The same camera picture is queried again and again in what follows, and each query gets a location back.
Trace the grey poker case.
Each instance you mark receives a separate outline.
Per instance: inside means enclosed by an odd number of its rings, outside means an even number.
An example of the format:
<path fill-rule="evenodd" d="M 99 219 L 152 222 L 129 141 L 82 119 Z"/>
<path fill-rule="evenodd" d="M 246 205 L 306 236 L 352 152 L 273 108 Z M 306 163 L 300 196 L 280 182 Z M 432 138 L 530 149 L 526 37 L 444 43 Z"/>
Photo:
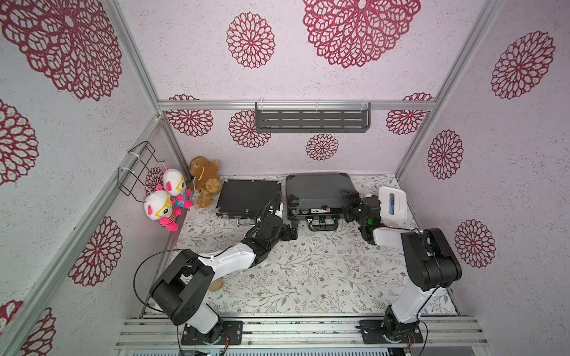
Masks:
<path fill-rule="evenodd" d="M 313 232 L 335 231 L 344 216 L 344 195 L 355 186 L 346 173 L 292 174 L 285 179 L 286 212 Z"/>

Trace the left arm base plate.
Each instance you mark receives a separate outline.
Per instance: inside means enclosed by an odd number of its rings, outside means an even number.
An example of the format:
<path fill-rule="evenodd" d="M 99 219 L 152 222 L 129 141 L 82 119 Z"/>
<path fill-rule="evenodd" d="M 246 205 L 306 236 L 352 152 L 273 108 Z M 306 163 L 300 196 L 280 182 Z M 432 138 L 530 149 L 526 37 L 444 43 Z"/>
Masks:
<path fill-rule="evenodd" d="M 243 322 L 240 320 L 222 320 L 207 334 L 200 333 L 196 328 L 185 325 L 181 338 L 182 346 L 230 346 L 240 345 L 243 336 Z"/>

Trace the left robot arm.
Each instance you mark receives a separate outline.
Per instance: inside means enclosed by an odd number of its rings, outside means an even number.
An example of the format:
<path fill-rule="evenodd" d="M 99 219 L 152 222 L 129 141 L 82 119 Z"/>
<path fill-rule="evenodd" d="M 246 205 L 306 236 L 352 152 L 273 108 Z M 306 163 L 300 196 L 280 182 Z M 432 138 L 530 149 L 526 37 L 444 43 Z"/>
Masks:
<path fill-rule="evenodd" d="M 152 285 L 151 298 L 175 326 L 188 326 L 212 344 L 223 333 L 223 320 L 204 302 L 211 284 L 261 264 L 278 243 L 297 239 L 297 222 L 285 223 L 270 214 L 240 243 L 222 252 L 202 256 L 182 250 Z"/>

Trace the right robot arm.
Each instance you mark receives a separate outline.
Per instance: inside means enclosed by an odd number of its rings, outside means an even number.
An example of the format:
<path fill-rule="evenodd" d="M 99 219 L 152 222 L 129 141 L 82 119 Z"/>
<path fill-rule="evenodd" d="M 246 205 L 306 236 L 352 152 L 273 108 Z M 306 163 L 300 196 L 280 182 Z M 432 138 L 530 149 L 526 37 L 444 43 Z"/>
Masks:
<path fill-rule="evenodd" d="M 365 242 L 403 252 L 408 284 L 397 301 L 384 313 L 379 330 L 391 342 L 419 331 L 419 316 L 428 301 L 459 280 L 463 271 L 439 228 L 396 228 L 408 217 L 407 194 L 381 187 L 378 194 L 360 197 L 357 191 L 342 191 L 346 222 L 359 224 Z"/>

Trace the black poker case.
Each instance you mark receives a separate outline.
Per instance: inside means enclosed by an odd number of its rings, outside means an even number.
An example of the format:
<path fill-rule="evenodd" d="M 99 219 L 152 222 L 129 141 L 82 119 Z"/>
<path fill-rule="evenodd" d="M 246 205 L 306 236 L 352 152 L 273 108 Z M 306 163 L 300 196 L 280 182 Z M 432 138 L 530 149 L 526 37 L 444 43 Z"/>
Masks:
<path fill-rule="evenodd" d="M 259 214 L 281 210 L 281 183 L 276 180 L 225 179 L 216 216 L 224 219 L 259 221 Z"/>

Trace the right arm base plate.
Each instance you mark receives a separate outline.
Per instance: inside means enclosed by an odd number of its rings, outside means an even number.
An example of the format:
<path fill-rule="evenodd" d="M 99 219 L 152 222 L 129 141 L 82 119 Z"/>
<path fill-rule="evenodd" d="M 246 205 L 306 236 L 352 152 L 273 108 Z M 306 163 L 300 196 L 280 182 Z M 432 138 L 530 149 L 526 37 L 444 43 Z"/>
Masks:
<path fill-rule="evenodd" d="M 418 322 L 360 320 L 357 329 L 365 344 L 416 344 L 424 341 Z"/>

